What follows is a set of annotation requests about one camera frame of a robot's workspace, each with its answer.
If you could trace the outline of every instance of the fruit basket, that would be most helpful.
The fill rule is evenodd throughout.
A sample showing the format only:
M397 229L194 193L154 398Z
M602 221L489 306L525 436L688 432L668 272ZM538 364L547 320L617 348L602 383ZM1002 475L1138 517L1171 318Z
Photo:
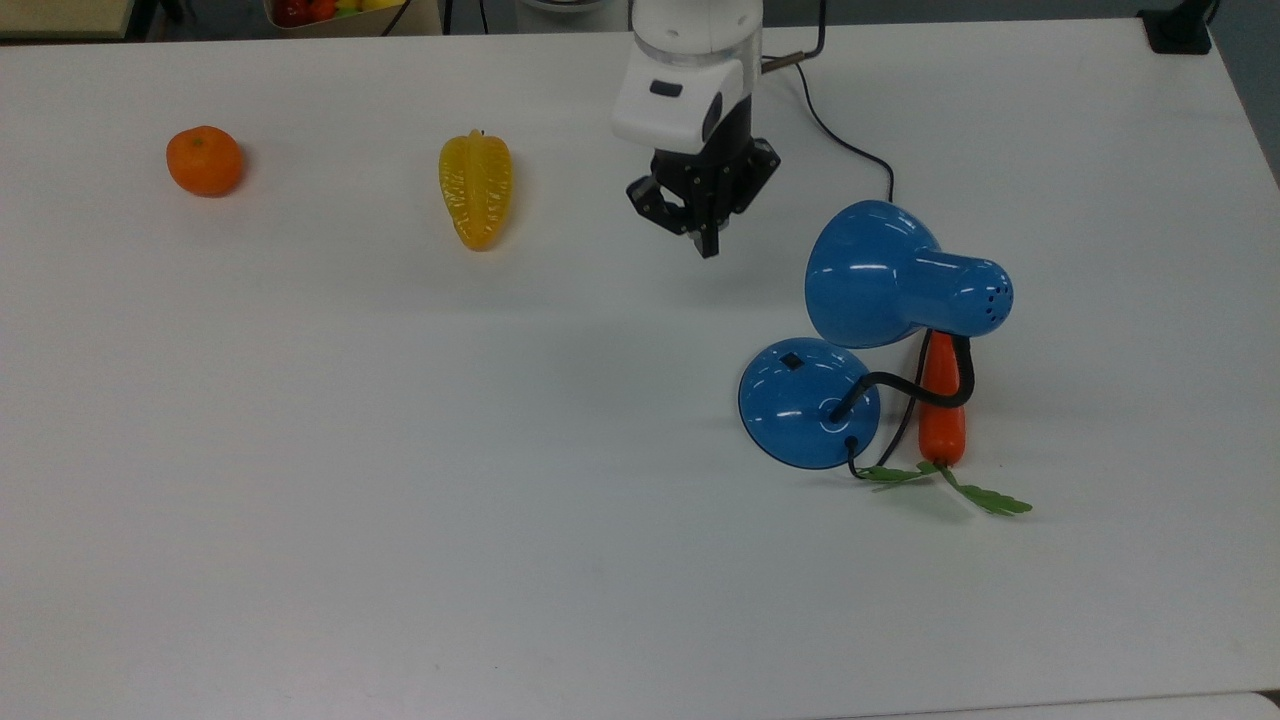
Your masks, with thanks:
M303 24L294 24L285 19L288 13L283 13L284 5L301 4L302 8L324 5L328 0L262 0L266 17L271 26L282 37L376 37L387 29L387 26L401 10L401 4L394 5L394 0L333 0L328 1L330 9L323 12L320 17L326 19L305 18ZM333 13L332 5L337 5L338 12ZM440 35L440 13L435 0L410 0L404 14L396 22L390 35Z

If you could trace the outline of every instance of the green leaf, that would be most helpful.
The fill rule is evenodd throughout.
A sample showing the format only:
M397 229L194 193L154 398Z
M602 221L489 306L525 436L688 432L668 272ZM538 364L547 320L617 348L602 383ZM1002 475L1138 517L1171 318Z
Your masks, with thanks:
M914 470L896 470L893 468L877 465L874 468L863 468L858 470L858 477L872 483L905 483L908 480L923 478L924 473L916 473Z
M983 489L978 486L961 486L960 483L956 482L956 477L951 473L951 470L946 468L940 468L940 470L942 471L942 477L947 479L947 483L950 483L951 487L956 488L956 492L963 495L965 500L977 505L978 507L982 507L983 510L991 512L992 515L1004 515L1006 518L1010 518L1012 515L1018 515L1020 512L1027 512L1028 510L1032 510L1030 505L1020 500L1014 500L1007 495L1000 495L993 489Z
M938 471L936 466L928 462L919 462L916 468L919 468L919 470L896 470L893 468L876 465L874 468L863 468L861 470L858 470L858 477L869 483L881 483L881 487L873 489L872 492L883 492L911 480L927 478Z

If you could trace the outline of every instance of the orange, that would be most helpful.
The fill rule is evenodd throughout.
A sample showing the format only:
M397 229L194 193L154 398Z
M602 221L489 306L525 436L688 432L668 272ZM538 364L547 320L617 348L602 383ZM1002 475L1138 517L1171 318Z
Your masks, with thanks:
M239 184L244 172L244 154L236 138L210 126L173 136L165 160L178 187L206 197L227 195Z

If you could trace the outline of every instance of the blue desk lamp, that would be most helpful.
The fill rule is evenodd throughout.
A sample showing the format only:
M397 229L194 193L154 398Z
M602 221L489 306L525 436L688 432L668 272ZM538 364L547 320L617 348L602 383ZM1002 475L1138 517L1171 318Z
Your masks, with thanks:
M934 405L963 405L973 392L969 338L998 328L1012 302L1000 265L942 252L928 228L896 205L850 205L818 236L805 272L805 306L823 340L783 340L751 360L739 386L742 424L787 465L850 462L879 425L877 384ZM955 396L872 373L845 350L890 345L920 328L955 337L968 378Z

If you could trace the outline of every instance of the orange carrot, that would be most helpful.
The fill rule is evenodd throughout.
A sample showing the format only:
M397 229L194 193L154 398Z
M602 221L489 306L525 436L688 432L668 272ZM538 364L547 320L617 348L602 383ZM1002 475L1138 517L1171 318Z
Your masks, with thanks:
M938 395L954 395L960 389L960 369L951 336L933 332L929 351L924 359L925 389ZM965 427L964 406L938 407L920 405L920 455L934 465L954 468L964 457Z

